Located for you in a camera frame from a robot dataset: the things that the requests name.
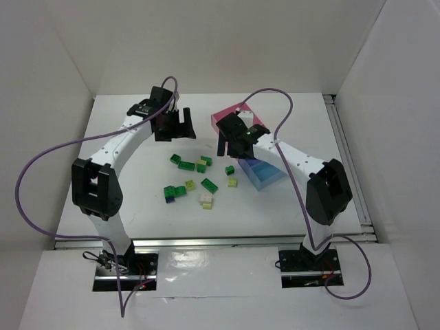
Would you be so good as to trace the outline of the small green lego brick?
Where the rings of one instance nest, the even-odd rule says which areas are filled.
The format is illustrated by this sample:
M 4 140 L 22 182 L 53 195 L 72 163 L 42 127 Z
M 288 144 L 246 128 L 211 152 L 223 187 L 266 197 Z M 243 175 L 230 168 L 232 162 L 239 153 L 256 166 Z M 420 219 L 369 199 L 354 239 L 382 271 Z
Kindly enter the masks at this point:
M 226 173 L 226 175 L 232 175 L 232 174 L 234 174 L 234 167 L 233 167 L 232 165 L 230 165 L 230 166 L 226 166 L 226 168 L 225 168 L 225 173 Z

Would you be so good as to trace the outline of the white beige lego brick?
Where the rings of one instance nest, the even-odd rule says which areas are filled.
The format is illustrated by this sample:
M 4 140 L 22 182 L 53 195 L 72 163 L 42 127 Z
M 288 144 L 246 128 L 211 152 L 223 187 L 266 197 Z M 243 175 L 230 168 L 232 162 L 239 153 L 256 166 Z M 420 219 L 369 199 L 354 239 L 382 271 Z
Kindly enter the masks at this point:
M 199 198 L 199 202 L 201 204 L 211 204 L 212 203 L 212 194 L 211 193 L 202 193 Z

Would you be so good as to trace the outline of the small green corner lego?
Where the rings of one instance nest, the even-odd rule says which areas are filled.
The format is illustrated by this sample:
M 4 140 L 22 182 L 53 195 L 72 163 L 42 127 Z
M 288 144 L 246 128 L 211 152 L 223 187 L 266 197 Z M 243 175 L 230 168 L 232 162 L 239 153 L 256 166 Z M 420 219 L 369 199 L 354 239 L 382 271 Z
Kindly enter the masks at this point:
M 171 161 L 173 164 L 178 165 L 178 164 L 181 162 L 181 157 L 180 157 L 179 155 L 177 155 L 177 154 L 173 154 L 173 155 L 170 157 L 170 161 Z

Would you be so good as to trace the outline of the green and blue lego stack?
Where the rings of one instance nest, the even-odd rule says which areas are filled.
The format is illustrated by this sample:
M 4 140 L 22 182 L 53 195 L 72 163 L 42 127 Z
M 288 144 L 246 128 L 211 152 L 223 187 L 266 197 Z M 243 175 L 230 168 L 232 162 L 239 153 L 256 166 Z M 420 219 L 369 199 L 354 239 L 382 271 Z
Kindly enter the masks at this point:
M 176 198 L 186 195 L 185 186 L 167 186 L 164 188 L 164 198 L 167 204 L 174 202 Z

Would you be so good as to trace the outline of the light yellow lego brick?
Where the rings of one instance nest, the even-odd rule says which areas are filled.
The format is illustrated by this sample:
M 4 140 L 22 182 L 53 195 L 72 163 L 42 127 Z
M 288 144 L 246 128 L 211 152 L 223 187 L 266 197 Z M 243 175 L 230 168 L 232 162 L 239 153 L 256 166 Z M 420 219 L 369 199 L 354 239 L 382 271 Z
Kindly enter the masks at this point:
M 230 177 L 228 179 L 228 188 L 236 188 L 237 187 L 237 183 L 238 183 L 237 178 Z

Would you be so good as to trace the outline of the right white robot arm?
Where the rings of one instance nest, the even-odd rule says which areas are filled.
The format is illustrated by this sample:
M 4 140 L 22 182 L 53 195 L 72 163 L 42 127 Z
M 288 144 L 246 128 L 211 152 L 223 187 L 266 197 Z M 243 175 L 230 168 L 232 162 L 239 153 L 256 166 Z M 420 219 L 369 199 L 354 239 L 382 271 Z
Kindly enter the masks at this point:
M 333 223 L 353 198 L 347 174 L 337 159 L 314 158 L 278 139 L 260 124 L 246 126 L 238 111 L 216 123 L 217 155 L 259 160 L 287 173 L 305 218 L 307 233 L 300 244 L 301 258 L 308 264 L 321 259 L 333 237 Z

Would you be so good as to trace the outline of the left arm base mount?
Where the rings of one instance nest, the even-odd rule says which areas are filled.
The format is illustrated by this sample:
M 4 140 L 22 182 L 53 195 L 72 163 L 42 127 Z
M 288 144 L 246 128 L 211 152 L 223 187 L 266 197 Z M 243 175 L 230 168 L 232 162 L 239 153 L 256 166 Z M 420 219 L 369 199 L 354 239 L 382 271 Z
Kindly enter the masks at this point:
M 102 252 L 96 255 L 92 252 L 83 252 L 82 257 L 96 262 L 96 271 L 93 280 L 93 292 L 116 292 L 116 264 L 109 261 Z M 157 289 L 158 253 L 134 254 L 129 266 L 120 266 L 121 290 L 130 292 L 136 285 L 139 291 L 155 291 Z

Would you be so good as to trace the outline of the pink and blue compartment tray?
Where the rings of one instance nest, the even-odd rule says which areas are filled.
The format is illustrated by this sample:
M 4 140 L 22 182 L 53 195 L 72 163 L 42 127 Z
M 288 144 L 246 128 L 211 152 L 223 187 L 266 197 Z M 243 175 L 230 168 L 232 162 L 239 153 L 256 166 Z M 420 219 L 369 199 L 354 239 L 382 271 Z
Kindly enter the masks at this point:
M 238 108 L 239 103 L 213 113 L 210 116 L 211 126 L 217 134 L 219 134 L 219 128 L 217 127 L 218 121 L 226 117 L 229 113 L 234 113 Z M 261 124 L 263 126 L 263 122 L 257 115 L 254 114 L 247 104 L 244 104 L 241 107 L 241 117 L 247 127 L 250 127 L 253 124 Z M 267 188 L 272 184 L 281 182 L 287 177 L 283 171 L 261 160 L 237 159 L 236 161 L 257 191 Z

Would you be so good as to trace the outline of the green lego plate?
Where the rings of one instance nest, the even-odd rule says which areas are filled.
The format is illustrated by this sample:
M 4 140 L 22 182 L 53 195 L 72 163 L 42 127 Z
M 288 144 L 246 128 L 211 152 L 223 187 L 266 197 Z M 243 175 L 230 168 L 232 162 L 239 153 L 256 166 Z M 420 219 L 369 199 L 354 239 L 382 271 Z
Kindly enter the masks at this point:
M 218 186 L 210 181 L 208 178 L 205 178 L 201 181 L 201 185 L 209 192 L 216 193 L 218 191 Z

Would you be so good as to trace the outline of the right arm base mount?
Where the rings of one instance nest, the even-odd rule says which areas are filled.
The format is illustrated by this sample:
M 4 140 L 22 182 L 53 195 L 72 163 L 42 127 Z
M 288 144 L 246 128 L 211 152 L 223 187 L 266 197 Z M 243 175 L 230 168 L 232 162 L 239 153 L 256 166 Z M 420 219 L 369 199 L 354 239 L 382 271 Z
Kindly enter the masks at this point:
M 343 276 L 336 249 L 330 249 L 313 265 L 307 265 L 300 250 L 280 250 L 274 266 L 280 270 L 283 289 L 301 287 L 343 286 Z

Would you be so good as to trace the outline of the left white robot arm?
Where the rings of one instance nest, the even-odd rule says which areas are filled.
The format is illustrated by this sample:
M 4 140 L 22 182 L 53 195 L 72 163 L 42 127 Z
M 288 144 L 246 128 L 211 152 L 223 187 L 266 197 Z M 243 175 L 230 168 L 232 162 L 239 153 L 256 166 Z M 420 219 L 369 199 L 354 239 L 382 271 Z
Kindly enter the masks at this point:
M 88 159 L 71 166 L 72 201 L 104 237 L 104 260 L 128 267 L 135 250 L 120 217 L 123 193 L 119 176 L 138 147 L 150 137 L 157 142 L 196 137 L 190 109 L 178 109 L 172 91 L 154 86 L 150 96 L 126 113 L 121 133 L 113 136 Z

